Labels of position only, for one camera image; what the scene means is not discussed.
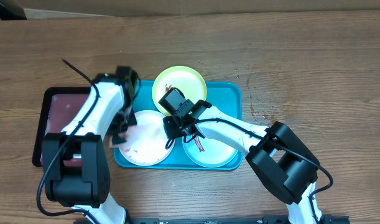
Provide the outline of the dark green sponge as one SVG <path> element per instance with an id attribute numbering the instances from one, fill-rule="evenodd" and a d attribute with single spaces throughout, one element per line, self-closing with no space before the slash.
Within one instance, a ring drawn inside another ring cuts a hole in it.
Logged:
<path id="1" fill-rule="evenodd" d="M 109 139 L 109 147 L 111 149 L 119 147 L 126 142 L 126 133 L 117 133 L 111 135 Z"/>

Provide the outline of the white plate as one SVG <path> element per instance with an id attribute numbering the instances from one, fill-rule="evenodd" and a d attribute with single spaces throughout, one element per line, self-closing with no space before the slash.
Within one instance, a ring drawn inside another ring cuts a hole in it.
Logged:
<path id="1" fill-rule="evenodd" d="M 162 162 L 171 153 L 175 141 L 166 148 L 168 137 L 164 129 L 165 115 L 153 110 L 134 113 L 137 125 L 128 127 L 123 133 L 126 142 L 118 144 L 122 156 L 138 166 L 153 166 Z"/>

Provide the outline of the yellow-green plate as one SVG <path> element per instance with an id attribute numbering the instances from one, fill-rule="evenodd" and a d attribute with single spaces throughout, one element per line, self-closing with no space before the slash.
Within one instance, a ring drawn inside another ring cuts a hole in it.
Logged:
<path id="1" fill-rule="evenodd" d="M 173 87 L 178 88 L 193 103 L 206 100 L 206 83 L 196 70 L 186 66 L 167 68 L 157 76 L 152 86 L 153 102 L 166 116 L 170 114 L 159 104 L 159 100 Z"/>

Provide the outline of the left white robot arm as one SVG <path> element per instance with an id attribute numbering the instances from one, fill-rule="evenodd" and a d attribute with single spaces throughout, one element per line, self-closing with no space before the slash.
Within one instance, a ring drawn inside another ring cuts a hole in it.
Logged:
<path id="1" fill-rule="evenodd" d="M 118 66 L 114 74 L 99 73 L 88 82 L 90 94 L 73 120 L 42 141 L 37 208 L 48 217 L 81 213 L 90 223 L 125 223 L 127 211 L 110 193 L 103 140 L 137 124 L 132 103 L 139 76 Z"/>

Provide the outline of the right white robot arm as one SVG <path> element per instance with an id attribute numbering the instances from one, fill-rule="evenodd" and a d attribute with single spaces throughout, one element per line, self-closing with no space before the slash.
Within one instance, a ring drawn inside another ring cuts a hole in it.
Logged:
<path id="1" fill-rule="evenodd" d="M 200 136 L 222 142 L 243 153 L 263 186 L 287 205 L 290 223 L 322 223 L 316 194 L 329 189 L 333 181 L 316 187 L 317 172 L 324 169 L 307 146 L 285 124 L 258 126 L 228 116 L 217 107 L 200 105 L 167 106 L 164 123 L 169 139 Z"/>

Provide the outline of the teal plastic tray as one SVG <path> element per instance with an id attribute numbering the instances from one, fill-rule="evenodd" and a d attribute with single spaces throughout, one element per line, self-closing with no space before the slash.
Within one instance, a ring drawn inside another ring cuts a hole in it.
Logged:
<path id="1" fill-rule="evenodd" d="M 142 80 L 138 99 L 133 104 L 134 111 L 156 110 L 152 100 L 152 80 Z M 223 113 L 242 118 L 242 97 L 240 89 L 233 83 L 206 82 L 207 102 L 218 107 Z M 172 152 L 162 162 L 150 166 L 151 169 L 209 170 L 194 163 L 185 153 L 182 140 L 176 139 Z"/>

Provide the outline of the dark red sponge tray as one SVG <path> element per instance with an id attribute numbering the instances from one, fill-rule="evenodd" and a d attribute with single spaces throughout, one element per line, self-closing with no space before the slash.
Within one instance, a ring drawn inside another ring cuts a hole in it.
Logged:
<path id="1" fill-rule="evenodd" d="M 42 166 L 42 141 L 47 133 L 59 133 L 68 125 L 90 94 L 90 87 L 50 87 L 43 97 L 32 164 Z"/>

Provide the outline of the light blue plate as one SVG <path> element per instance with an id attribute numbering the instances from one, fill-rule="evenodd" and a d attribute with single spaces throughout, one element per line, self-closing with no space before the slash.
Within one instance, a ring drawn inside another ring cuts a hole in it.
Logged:
<path id="1" fill-rule="evenodd" d="M 235 170 L 243 160 L 243 154 L 214 139 L 196 137 L 182 146 L 194 163 L 209 170 Z"/>

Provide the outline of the cardboard backboard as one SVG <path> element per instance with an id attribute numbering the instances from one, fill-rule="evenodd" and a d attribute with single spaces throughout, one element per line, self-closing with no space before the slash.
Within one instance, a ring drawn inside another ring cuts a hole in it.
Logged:
<path id="1" fill-rule="evenodd" d="M 159 16 L 256 12 L 380 10 L 380 0 L 12 0 L 0 8 L 99 16 Z"/>

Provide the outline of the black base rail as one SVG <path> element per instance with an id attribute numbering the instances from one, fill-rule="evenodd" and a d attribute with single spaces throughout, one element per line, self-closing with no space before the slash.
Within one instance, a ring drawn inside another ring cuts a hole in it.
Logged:
<path id="1" fill-rule="evenodd" d="M 90 221 L 76 220 L 74 224 L 88 224 Z M 159 220 L 158 218 L 138 218 L 126 221 L 125 224 L 290 224 L 285 216 L 265 216 L 262 218 L 230 218 L 216 220 L 181 219 L 181 220 Z M 350 224 L 349 217 L 334 217 L 323 215 L 322 224 Z"/>

